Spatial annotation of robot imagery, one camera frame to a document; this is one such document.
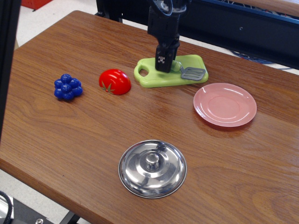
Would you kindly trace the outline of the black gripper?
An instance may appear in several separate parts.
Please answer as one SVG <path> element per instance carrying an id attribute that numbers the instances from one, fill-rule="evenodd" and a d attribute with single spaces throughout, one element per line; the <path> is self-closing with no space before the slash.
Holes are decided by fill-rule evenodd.
<path id="1" fill-rule="evenodd" d="M 169 73 L 179 47 L 178 9 L 175 4 L 151 4 L 148 17 L 148 34 L 155 37 L 158 45 L 155 69 Z"/>

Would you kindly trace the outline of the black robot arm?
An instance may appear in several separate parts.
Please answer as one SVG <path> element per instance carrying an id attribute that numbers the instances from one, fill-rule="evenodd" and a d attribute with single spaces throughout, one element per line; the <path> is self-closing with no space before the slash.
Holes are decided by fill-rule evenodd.
<path id="1" fill-rule="evenodd" d="M 176 58 L 179 42 L 179 20 L 185 15 L 190 0 L 149 0 L 148 34 L 158 41 L 155 68 L 169 73 Z"/>

